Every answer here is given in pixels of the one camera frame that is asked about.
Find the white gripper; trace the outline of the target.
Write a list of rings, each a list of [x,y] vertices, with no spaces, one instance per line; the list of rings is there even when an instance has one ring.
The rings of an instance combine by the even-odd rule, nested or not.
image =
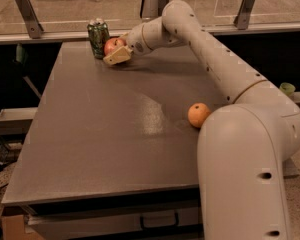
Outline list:
[[[143,36],[143,24],[134,27],[129,33],[125,33],[119,38],[126,40],[128,46],[121,46],[114,49],[103,58],[103,61],[108,65],[115,65],[126,62],[131,59],[132,51],[135,55],[146,55],[152,50],[146,44]]]

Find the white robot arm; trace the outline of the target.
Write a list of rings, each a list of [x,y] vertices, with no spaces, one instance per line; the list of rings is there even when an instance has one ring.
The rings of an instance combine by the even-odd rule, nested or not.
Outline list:
[[[122,38],[107,64],[184,44],[225,98],[197,144],[205,240],[293,240],[283,163],[300,149],[300,108],[205,31],[184,1],[169,2]]]

